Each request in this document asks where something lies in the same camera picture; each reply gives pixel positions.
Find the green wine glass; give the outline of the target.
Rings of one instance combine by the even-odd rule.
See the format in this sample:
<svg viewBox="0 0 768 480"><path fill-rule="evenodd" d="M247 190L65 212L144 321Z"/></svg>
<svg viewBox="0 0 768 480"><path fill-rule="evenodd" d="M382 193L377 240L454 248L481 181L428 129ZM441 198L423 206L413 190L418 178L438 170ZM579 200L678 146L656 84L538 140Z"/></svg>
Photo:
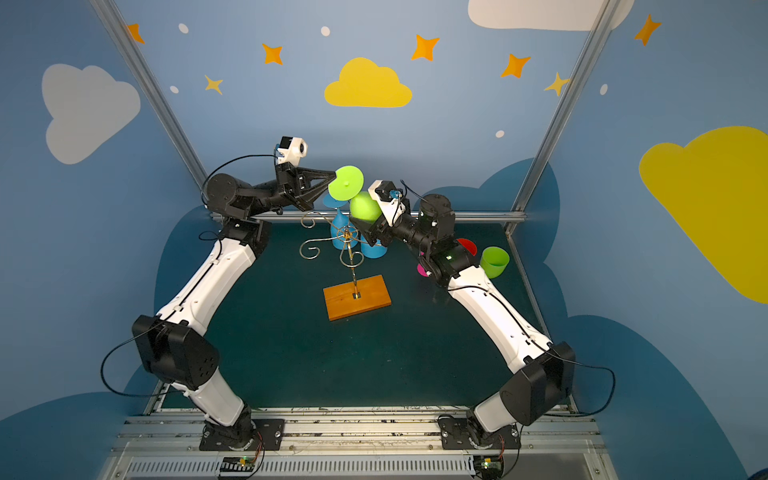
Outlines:
<svg viewBox="0 0 768 480"><path fill-rule="evenodd" d="M348 203L352 217L374 223L381 215L381 208L364 189L363 172L347 165L337 169L335 175L336 178L328 186L330 196L337 202Z"/></svg>
<svg viewBox="0 0 768 480"><path fill-rule="evenodd" d="M499 277L510 263L510 254L497 246L486 247L480 257L480 266L489 279Z"/></svg>

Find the pink wine glass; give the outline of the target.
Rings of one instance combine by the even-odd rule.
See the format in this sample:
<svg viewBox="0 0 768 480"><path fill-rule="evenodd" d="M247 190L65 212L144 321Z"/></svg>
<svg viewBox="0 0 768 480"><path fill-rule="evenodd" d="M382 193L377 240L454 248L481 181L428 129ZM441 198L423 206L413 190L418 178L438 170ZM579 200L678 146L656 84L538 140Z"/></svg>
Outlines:
<svg viewBox="0 0 768 480"><path fill-rule="evenodd" d="M423 277L432 277L432 267L429 256L425 252L420 252L418 255L417 271Z"/></svg>

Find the red wine glass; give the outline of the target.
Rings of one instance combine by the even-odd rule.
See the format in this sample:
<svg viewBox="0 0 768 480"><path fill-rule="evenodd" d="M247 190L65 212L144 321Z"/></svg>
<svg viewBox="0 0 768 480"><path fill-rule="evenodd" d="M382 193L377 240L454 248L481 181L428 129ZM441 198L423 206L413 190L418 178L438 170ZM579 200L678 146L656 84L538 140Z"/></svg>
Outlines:
<svg viewBox="0 0 768 480"><path fill-rule="evenodd" d="M477 253L478 253L478 247L477 247L477 245L476 245L476 244L475 244L473 241L471 241L471 240L469 240L469 239L466 239L466 238L458 238L458 239L457 239L457 242L458 242L460 245L462 245L462 246L465 248L465 250L466 250L466 251L467 251L467 252L468 252L468 253L469 253L471 256L475 257L475 256L477 255Z"/></svg>

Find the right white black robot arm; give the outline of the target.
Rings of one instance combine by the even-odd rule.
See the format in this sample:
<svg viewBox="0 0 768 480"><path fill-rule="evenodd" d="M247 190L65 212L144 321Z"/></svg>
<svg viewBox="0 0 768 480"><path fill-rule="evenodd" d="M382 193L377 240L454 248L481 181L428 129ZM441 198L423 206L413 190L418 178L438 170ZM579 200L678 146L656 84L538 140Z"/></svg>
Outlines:
<svg viewBox="0 0 768 480"><path fill-rule="evenodd" d="M531 425L571 394L574 351L565 342L552 343L502 296L457 240L447 197L426 196L418 215L412 215L405 194L388 182L359 196L373 205L350 208L350 221L363 241L388 246L397 240L415 248L422 268L472 315L512 373L497 393L468 414L473 445L492 443L494 434L514 424Z"/></svg>

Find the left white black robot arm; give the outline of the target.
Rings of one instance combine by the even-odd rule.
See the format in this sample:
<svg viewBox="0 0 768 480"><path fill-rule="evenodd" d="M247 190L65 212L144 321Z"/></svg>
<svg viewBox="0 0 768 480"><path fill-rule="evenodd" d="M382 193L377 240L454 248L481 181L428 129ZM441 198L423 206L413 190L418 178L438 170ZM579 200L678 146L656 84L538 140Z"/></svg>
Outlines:
<svg viewBox="0 0 768 480"><path fill-rule="evenodd" d="M258 185L225 173L213 175L203 193L208 209L224 220L215 246L171 301L132 325L144 369L203 412L203 451L259 447L251 409L224 379L219 351L205 334L230 289L266 249L271 225L260 216L289 206L312 210L335 178L333 171L291 163L276 164L274 179Z"/></svg>

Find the right blue wine glass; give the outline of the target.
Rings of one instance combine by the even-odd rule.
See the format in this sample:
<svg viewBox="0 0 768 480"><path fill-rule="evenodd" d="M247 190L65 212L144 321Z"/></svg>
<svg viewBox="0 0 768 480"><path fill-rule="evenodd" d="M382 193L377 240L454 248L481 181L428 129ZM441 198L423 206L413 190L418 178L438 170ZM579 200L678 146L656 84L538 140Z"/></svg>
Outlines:
<svg viewBox="0 0 768 480"><path fill-rule="evenodd" d="M371 244L366 239L366 237L363 234L361 234L360 235L360 251L365 258L378 259L383 257L387 253L388 248L385 247L380 240L376 240L373 244Z"/></svg>

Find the blue wine glass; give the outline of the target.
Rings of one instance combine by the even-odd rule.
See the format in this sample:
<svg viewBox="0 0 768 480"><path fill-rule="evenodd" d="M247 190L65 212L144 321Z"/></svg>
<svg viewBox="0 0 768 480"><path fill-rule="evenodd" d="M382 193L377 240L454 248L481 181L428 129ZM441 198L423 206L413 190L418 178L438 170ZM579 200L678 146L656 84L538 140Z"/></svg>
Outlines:
<svg viewBox="0 0 768 480"><path fill-rule="evenodd" d="M380 240L376 240L373 244L371 244L366 239L366 237L363 234L361 234L360 235L360 251L365 258L378 259L383 257L387 253L388 248L385 247Z"/></svg>
<svg viewBox="0 0 768 480"><path fill-rule="evenodd" d="M330 237L333 247L340 251L347 251L358 244L356 231L349 229L349 218L342 212L346 204L346 201L337 200L330 193L323 198L323 205L335 211L335 216L331 220Z"/></svg>

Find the left blue wine glass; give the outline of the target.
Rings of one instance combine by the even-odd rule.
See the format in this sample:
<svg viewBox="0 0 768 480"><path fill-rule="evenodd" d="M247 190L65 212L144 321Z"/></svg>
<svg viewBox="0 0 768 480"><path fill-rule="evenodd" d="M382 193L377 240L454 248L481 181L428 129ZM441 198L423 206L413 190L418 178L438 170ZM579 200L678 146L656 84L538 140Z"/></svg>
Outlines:
<svg viewBox="0 0 768 480"><path fill-rule="evenodd" d="M337 200L330 193L323 198L323 205L335 211L335 216L331 220L330 237L333 247L340 251L347 251L358 244L356 231L349 229L349 218L342 212L346 204L346 201Z"/></svg>

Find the orange wooden rack base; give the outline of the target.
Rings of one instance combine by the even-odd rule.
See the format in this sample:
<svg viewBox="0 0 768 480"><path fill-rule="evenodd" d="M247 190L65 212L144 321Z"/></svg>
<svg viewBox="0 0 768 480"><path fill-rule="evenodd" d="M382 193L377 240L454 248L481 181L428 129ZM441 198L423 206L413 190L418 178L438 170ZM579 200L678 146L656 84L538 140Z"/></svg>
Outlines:
<svg viewBox="0 0 768 480"><path fill-rule="evenodd" d="M340 320L392 304L382 275L358 279L323 290L328 319Z"/></svg>

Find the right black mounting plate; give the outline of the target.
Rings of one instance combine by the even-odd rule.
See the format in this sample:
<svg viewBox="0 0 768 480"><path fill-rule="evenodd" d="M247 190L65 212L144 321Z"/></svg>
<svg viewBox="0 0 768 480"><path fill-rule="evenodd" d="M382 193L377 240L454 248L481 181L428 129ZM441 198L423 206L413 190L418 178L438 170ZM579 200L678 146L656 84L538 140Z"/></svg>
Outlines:
<svg viewBox="0 0 768 480"><path fill-rule="evenodd" d="M520 434L515 424L489 432L474 417L440 415L436 423L444 450L505 450L521 446Z"/></svg>

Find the black mounting plate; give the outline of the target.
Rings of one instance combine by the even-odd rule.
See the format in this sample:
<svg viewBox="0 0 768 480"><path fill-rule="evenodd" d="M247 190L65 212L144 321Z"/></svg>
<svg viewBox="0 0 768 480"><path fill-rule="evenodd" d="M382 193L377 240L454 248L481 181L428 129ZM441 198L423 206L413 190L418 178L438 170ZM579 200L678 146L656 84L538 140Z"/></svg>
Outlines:
<svg viewBox="0 0 768 480"><path fill-rule="evenodd" d="M284 426L282 419L244 418L232 426L206 421L199 450L255 452L261 447L266 451L277 451L281 446Z"/></svg>
<svg viewBox="0 0 768 480"><path fill-rule="evenodd" d="M444 450L505 450L521 446L520 434L515 424L489 432L474 417L440 415L436 423Z"/></svg>

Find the horizontal aluminium back rail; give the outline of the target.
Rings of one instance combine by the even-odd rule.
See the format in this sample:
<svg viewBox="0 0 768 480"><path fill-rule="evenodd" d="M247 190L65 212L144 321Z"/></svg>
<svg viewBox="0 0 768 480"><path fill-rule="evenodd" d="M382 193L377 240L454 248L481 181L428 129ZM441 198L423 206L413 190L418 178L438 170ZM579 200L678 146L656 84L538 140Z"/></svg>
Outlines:
<svg viewBox="0 0 768 480"><path fill-rule="evenodd" d="M312 221L328 220L331 221L336 216L335 210L330 211L310 211L300 212L295 210L285 210L283 214L267 212L256 216L257 220L278 222L297 222L309 225ZM454 223L522 223L526 220L524 212L473 212L457 211L454 213Z"/></svg>

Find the left aluminium corner post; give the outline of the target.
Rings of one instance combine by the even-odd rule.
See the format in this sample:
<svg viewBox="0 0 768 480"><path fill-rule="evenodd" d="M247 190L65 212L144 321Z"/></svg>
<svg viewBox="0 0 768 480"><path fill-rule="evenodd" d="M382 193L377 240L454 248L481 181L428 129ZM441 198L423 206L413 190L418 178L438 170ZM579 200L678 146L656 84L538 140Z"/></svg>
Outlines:
<svg viewBox="0 0 768 480"><path fill-rule="evenodd" d="M172 111L171 105L165 97L164 90L161 88L160 83L142 54L140 44L133 39L116 2L112 0L90 0L89 3L137 80L181 160L192 175L200 192L200 200L205 201L204 188L207 185L208 171L203 166L188 136L183 131L180 122Z"/></svg>

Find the aluminium corner post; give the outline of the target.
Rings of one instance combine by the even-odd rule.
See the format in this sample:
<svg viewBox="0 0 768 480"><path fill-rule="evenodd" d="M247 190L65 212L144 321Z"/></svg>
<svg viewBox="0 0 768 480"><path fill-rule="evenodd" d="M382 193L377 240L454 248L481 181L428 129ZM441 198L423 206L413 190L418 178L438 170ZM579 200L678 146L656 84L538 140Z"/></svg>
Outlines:
<svg viewBox="0 0 768 480"><path fill-rule="evenodd" d="M575 109L582 91L599 59L602 50L613 30L612 22L618 16L622 1L604 1L596 20L589 31L585 44L571 72L571 81L560 96L552 120L543 141L531 163L520 189L515 197L511 211L524 214L548 165L557 143L565 131L567 123Z"/></svg>
<svg viewBox="0 0 768 480"><path fill-rule="evenodd" d="M172 111L171 105L165 97L164 90L161 88L160 83L142 54L140 44L133 39L116 2L112 0L90 0L89 3L137 80L181 160L192 175L200 192L200 200L205 201L204 188L207 185L208 171L203 166L188 136L183 131L180 122Z"/></svg>

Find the right aluminium corner post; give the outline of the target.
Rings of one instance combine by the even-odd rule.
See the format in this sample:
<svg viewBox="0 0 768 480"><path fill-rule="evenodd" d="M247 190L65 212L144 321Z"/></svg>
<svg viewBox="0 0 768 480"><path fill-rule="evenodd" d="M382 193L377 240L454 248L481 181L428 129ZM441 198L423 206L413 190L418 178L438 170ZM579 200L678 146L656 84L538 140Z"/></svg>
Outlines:
<svg viewBox="0 0 768 480"><path fill-rule="evenodd" d="M552 120L543 141L531 163L520 189L515 197L511 211L524 214L548 165L557 143L565 131L567 123L575 109L582 91L599 59L602 50L613 30L612 22L618 16L622 1L604 1L596 20L589 31L585 44L571 72L571 81L560 96Z"/></svg>

